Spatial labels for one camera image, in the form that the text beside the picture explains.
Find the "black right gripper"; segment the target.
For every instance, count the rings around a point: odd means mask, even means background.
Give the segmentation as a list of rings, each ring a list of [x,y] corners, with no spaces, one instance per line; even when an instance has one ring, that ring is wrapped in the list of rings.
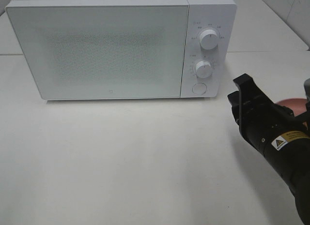
[[[241,136],[256,150],[271,145],[280,150],[290,142],[310,138],[310,112],[295,117],[291,109],[262,97],[248,74],[233,80],[238,90],[228,95]]]

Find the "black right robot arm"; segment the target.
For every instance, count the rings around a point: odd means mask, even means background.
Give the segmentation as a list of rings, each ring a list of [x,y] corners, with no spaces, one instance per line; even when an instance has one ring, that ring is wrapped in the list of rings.
[[[292,109],[267,97],[253,78],[233,80],[238,90],[228,95],[239,132],[280,175],[294,195],[297,213],[310,223],[310,104],[295,116]]]

